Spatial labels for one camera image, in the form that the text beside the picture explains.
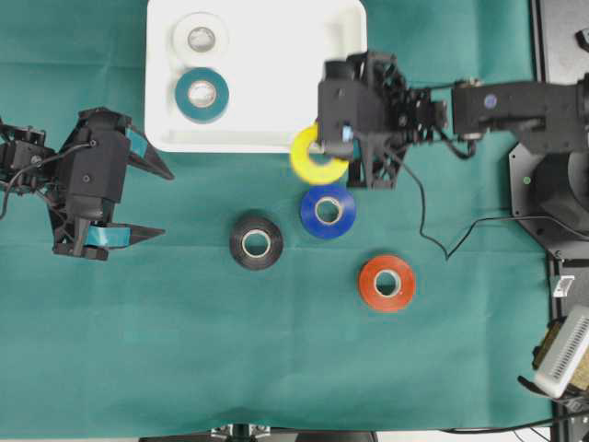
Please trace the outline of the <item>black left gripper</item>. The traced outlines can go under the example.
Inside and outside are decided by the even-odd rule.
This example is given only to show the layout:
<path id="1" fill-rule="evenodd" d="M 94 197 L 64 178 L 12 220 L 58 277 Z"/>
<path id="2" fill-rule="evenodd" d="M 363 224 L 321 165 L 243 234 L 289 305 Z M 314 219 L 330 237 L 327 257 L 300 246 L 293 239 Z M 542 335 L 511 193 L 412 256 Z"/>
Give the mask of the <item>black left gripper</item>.
<path id="1" fill-rule="evenodd" d="M 108 249 L 124 249 L 162 236 L 164 229 L 112 224 L 121 201 L 127 164 L 174 180 L 157 150 L 129 116 L 95 108 L 78 113 L 64 142 L 56 176 L 48 190 L 52 251 L 68 257 L 105 261 Z"/>

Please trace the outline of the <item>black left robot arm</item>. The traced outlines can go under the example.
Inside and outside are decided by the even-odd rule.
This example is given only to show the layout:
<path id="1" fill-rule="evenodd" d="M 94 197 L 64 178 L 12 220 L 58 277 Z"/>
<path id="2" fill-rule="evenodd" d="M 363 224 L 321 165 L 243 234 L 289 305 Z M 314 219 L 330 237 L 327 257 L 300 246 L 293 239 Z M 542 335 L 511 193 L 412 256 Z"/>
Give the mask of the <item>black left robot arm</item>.
<path id="1" fill-rule="evenodd" d="M 104 107 L 82 110 L 59 150 L 30 126 L 1 125 L 1 190 L 35 194 L 46 204 L 57 255 L 105 261 L 111 250 L 163 235 L 113 220 L 128 167 L 174 175 L 130 116 Z"/>

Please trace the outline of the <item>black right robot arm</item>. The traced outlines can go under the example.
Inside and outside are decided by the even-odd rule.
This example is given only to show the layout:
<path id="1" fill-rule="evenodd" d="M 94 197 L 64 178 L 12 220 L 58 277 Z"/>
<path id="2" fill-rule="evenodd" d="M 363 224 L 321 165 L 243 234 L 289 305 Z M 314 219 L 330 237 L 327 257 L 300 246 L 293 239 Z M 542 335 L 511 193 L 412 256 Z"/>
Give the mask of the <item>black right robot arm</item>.
<path id="1" fill-rule="evenodd" d="M 349 185 L 395 186 L 406 151 L 441 142 L 468 160 L 488 132 L 508 132 L 533 154 L 588 151 L 588 80 L 560 85 L 516 81 L 447 84 L 448 101 L 432 87 L 411 87 L 395 54 L 357 52 L 327 60 L 318 84 L 318 143 L 348 160 Z"/>

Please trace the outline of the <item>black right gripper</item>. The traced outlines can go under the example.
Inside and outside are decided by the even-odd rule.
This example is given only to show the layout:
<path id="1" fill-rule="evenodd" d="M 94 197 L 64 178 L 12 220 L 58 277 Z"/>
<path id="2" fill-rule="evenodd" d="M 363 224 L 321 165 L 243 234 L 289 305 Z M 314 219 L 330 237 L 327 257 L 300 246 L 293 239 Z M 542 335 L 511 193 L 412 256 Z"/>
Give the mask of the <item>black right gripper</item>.
<path id="1" fill-rule="evenodd" d="M 348 187 L 392 189 L 408 147 L 443 132 L 447 105 L 410 87 L 394 54 L 358 52 L 324 63 L 317 123 L 325 153 L 350 162 Z"/>

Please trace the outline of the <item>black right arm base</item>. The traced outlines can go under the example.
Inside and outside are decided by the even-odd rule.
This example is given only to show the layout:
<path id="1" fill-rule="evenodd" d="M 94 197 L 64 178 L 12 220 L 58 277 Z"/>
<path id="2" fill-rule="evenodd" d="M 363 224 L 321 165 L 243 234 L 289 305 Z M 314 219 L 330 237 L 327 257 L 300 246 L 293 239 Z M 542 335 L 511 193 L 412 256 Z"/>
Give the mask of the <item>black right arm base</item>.
<path id="1" fill-rule="evenodd" d="M 535 155 L 518 144 L 508 156 L 513 216 L 553 258 L 588 258 L 588 154 Z"/>

